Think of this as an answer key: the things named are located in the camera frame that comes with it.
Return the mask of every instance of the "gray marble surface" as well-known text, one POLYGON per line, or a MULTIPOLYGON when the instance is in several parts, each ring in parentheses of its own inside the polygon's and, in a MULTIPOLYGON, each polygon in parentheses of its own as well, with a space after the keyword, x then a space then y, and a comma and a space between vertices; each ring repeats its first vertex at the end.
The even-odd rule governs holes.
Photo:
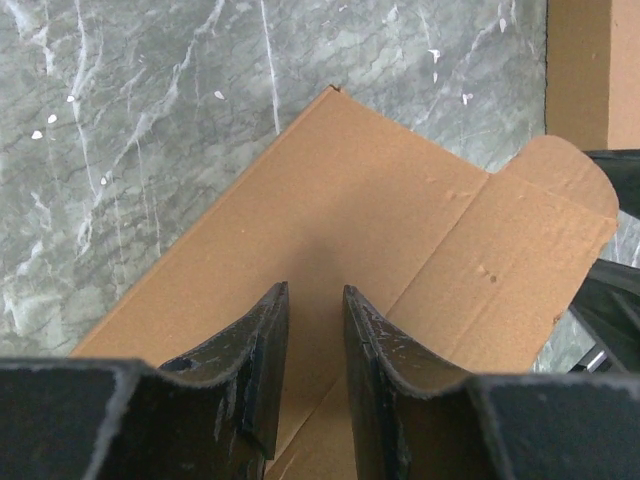
POLYGON ((0 5, 2 355, 67 354, 329 83, 491 171, 544 129, 546 0, 0 5))

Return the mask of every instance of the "brown cardboard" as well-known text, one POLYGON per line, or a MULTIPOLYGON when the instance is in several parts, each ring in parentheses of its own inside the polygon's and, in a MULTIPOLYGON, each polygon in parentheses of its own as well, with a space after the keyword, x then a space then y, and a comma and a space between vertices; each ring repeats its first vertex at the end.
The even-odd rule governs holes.
POLYGON ((640 147, 640 2, 549 0, 547 132, 583 150, 640 147))
POLYGON ((605 175, 541 137, 491 175, 332 88, 75 350, 158 365, 288 280, 268 478, 354 478, 342 288, 472 371, 524 371, 616 228, 605 175))

